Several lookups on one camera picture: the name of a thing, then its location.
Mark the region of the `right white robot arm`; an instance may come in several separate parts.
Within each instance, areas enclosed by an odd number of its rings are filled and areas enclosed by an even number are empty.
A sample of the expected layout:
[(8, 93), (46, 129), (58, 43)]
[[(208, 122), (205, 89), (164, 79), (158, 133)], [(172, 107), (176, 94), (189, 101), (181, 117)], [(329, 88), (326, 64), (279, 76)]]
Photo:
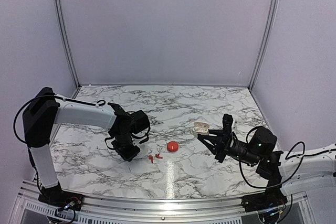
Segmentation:
[(263, 126), (252, 128), (253, 136), (244, 142), (234, 130), (224, 127), (211, 130), (207, 126), (193, 127), (192, 133), (222, 163), (226, 157), (238, 162), (239, 169), (246, 164), (255, 167), (256, 174), (267, 181), (265, 186), (250, 183), (243, 171), (243, 181), (251, 188), (264, 190), (260, 203), (271, 207), (282, 193), (284, 196), (323, 187), (335, 187), (335, 144), (315, 150), (296, 152), (275, 151), (277, 138)]

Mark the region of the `white earbud charging case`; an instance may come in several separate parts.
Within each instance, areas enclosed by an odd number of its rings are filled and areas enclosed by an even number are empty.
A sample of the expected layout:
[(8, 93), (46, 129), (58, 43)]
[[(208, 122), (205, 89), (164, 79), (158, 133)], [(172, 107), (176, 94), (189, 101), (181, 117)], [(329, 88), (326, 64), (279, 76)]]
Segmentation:
[(209, 127), (210, 125), (208, 123), (194, 122), (192, 133), (195, 137), (198, 137), (198, 135), (209, 135)]

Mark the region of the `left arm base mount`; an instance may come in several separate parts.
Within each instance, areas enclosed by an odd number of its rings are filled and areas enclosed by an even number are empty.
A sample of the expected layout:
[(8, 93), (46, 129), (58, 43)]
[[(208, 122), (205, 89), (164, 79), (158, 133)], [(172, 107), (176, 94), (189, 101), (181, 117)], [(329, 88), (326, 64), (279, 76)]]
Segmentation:
[(74, 203), (72, 208), (80, 211), (83, 204), (83, 195), (63, 190), (60, 183), (54, 187), (45, 188), (41, 186), (38, 200), (42, 203), (64, 208), (71, 202)]

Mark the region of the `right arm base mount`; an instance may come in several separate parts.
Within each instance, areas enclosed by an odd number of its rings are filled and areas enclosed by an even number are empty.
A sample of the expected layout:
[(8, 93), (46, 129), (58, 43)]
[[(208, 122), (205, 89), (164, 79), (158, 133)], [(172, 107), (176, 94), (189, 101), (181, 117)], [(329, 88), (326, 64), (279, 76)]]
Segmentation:
[(254, 193), (241, 198), (241, 206), (245, 212), (265, 210), (284, 206), (288, 200), (280, 191), (281, 186), (264, 189), (261, 193)]

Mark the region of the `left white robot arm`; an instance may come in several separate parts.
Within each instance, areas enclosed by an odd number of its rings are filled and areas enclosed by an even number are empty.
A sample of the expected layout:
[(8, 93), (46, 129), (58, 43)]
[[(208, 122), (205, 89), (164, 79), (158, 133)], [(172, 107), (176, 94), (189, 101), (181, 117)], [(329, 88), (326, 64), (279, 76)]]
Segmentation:
[(127, 112), (120, 105), (100, 100), (96, 103), (79, 101), (56, 95), (44, 87), (31, 99), (23, 111), (24, 141), (33, 158), (45, 196), (54, 205), (66, 202), (66, 193), (59, 189), (49, 143), (55, 124), (96, 126), (108, 131), (111, 150), (130, 162), (143, 144), (149, 140), (150, 121), (142, 111)]

